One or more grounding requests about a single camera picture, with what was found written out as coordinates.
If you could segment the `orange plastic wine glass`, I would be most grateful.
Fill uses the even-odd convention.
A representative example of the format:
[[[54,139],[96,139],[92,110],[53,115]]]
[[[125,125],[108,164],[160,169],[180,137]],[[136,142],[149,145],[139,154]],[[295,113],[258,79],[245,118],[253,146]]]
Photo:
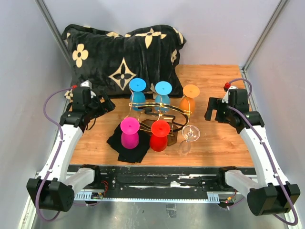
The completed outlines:
[[[188,84],[183,88],[183,99],[180,101],[179,108],[185,112],[195,111],[195,98],[200,94],[200,89],[194,84]]]

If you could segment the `black cloth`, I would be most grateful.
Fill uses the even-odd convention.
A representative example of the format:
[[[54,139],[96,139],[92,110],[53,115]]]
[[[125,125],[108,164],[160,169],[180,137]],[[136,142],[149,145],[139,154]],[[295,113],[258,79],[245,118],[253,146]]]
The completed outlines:
[[[118,161],[127,163],[141,163],[150,148],[150,136],[143,130],[139,130],[139,143],[133,149],[125,148],[121,143],[122,130],[120,125],[114,130],[107,143],[119,153]]]

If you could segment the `magenta plastic wine glass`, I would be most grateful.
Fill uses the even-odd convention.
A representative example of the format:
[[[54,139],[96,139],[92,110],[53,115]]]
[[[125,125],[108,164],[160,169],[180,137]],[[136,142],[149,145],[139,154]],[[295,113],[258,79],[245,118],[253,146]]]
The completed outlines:
[[[139,121],[135,118],[127,117],[121,121],[120,128],[122,130],[121,144],[123,145],[123,147],[127,149],[136,148],[139,144]]]

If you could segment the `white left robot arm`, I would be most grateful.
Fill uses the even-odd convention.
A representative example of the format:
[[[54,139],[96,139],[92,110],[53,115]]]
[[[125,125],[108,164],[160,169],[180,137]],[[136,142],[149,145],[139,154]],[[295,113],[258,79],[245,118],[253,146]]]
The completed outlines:
[[[83,188],[96,189],[102,184],[97,165],[82,165],[70,177],[67,177],[67,171],[75,147],[89,122],[114,110],[115,104],[105,91],[96,95],[88,86],[73,88],[72,95],[72,101],[60,121],[51,120],[58,127],[59,134],[45,166],[37,178],[30,178],[26,185],[37,211],[67,212],[75,195]]]

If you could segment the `gold wire wine glass rack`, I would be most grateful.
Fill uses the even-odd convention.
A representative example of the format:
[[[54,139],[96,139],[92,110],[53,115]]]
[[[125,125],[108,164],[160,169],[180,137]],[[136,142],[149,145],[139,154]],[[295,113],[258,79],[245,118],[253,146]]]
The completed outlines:
[[[181,110],[179,107],[173,106],[171,104],[163,104],[163,103],[156,103],[154,102],[145,102],[145,103],[133,103],[133,101],[130,102],[129,104],[130,109],[139,111],[141,113],[144,113],[146,115],[150,116],[156,116],[158,117],[158,120],[161,118],[165,120],[171,120],[170,122],[170,132],[167,136],[168,146],[172,146],[177,142],[177,132],[181,131],[184,126],[186,126],[189,122],[190,119],[190,111],[185,112]],[[175,122],[176,116],[167,114],[169,110],[174,110],[176,112],[179,112],[181,115],[183,115],[186,119],[185,124],[179,124]]]

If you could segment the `light blue plastic wine glass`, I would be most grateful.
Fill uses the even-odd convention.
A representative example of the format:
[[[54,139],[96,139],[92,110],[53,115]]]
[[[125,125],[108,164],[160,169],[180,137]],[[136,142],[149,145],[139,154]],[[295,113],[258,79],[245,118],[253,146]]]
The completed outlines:
[[[160,81],[156,84],[155,90],[157,92],[157,96],[155,98],[156,103],[170,104],[169,94],[172,91],[172,85],[166,81]]]

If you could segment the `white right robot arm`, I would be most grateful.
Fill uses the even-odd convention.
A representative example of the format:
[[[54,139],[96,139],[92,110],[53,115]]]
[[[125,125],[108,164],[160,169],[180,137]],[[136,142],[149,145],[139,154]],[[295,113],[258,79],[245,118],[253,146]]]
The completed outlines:
[[[253,181],[236,167],[222,167],[216,186],[226,191],[230,187],[241,193],[255,216],[295,212],[294,203],[300,196],[297,184],[291,184],[280,169],[268,142],[263,119],[258,111],[251,111],[245,89],[231,87],[224,98],[209,98],[204,115],[234,127],[251,155],[257,180]]]

